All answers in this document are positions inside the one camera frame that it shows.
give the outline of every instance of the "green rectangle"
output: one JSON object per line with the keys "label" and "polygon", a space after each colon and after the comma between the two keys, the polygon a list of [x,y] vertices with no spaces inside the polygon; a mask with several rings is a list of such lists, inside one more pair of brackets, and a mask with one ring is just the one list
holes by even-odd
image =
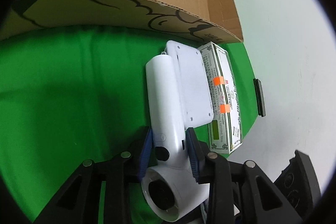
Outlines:
{"label": "green rectangle", "polygon": [[214,140],[219,140],[219,132],[218,132],[218,122],[217,120],[212,121],[212,137]]}

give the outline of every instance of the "orange sticker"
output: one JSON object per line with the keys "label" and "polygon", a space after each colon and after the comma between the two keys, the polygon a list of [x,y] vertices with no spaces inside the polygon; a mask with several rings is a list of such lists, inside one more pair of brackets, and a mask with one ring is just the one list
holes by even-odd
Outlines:
{"label": "orange sticker", "polygon": [[230,105],[229,104],[219,105],[219,111],[221,113],[229,113],[230,112]]}
{"label": "orange sticker", "polygon": [[225,83],[225,81],[224,81],[224,77],[223,76],[218,76],[218,77],[215,77],[213,79],[213,84],[214,85],[220,85],[220,84],[224,85],[224,83]]}

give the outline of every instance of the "metal rivet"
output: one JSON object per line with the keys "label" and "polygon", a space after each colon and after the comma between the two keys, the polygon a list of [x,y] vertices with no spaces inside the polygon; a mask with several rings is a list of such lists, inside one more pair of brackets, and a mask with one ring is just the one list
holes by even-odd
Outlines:
{"label": "metal rivet", "polygon": [[247,167],[254,168],[255,167],[255,162],[252,160],[248,160],[246,163]]}
{"label": "metal rivet", "polygon": [[83,166],[89,167],[90,165],[92,165],[92,160],[85,160],[85,161],[83,161]]}
{"label": "metal rivet", "polygon": [[124,159],[127,159],[127,158],[129,158],[129,157],[131,156],[131,153],[128,152],[128,151],[124,151],[124,152],[122,152],[122,153],[120,154],[120,156],[121,156],[122,158],[124,158]]}
{"label": "metal rivet", "polygon": [[218,154],[215,153],[215,152],[210,152],[210,153],[208,153],[208,157],[210,159],[216,159],[218,157]]}

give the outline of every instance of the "white plastic device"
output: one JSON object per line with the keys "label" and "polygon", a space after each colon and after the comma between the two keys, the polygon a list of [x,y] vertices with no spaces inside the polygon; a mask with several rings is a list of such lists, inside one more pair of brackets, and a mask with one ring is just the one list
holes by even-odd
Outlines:
{"label": "white plastic device", "polygon": [[174,64],[184,128],[210,123],[213,120],[213,108],[200,51],[169,40],[166,53],[172,57]]}
{"label": "white plastic device", "polygon": [[[158,165],[147,168],[141,185],[149,206],[168,222],[180,219],[209,196],[209,184],[198,184],[192,175],[185,143],[186,125],[175,72],[176,67],[170,55],[155,56],[146,64],[148,102]],[[169,194],[173,195],[171,205],[166,208],[159,208],[150,193],[151,185],[158,181],[167,186]]]}

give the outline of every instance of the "green tablecloth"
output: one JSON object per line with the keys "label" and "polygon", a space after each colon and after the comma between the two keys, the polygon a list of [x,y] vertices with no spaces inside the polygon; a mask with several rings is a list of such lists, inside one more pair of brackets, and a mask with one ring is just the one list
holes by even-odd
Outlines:
{"label": "green tablecloth", "polygon": [[[73,26],[0,42],[0,172],[30,220],[84,159],[108,160],[150,125],[145,64],[167,40],[136,29]],[[243,44],[229,51],[243,134],[257,117],[253,71]],[[207,141],[205,127],[197,128]],[[134,223],[160,223],[130,186]]]}

